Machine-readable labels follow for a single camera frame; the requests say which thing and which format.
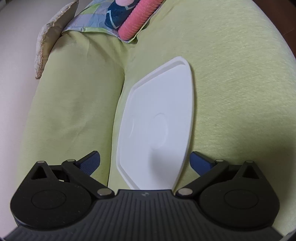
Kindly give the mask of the white plastic lid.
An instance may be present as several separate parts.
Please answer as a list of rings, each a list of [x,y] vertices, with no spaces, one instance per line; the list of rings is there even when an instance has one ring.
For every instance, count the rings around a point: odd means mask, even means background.
[[[194,115],[189,63],[175,57],[131,88],[121,119],[116,167],[133,190],[174,189]]]

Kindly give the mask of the beige quilted cushion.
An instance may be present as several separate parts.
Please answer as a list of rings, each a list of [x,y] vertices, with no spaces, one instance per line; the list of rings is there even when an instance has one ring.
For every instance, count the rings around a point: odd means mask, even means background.
[[[79,1],[65,5],[41,28],[36,42],[34,61],[35,78],[40,79],[53,46],[60,38],[66,25],[74,18]]]

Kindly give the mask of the patchwork green blue blanket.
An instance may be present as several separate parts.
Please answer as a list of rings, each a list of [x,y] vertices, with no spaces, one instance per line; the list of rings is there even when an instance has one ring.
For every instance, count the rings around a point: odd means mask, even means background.
[[[105,25],[106,12],[112,2],[113,1],[92,1],[81,13],[67,24],[62,33],[67,31],[106,33],[120,39],[118,35],[119,28],[113,30]]]

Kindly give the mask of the pink ribbed roll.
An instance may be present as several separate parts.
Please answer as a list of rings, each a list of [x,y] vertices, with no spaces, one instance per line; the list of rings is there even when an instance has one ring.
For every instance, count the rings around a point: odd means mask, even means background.
[[[162,3],[162,0],[139,1],[118,30],[120,39],[132,39]]]

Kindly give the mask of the navy pink patterned towel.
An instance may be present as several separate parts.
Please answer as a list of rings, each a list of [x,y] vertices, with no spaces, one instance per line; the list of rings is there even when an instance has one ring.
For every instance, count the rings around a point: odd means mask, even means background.
[[[105,25],[113,30],[118,29],[139,1],[113,1],[108,7],[105,17]]]

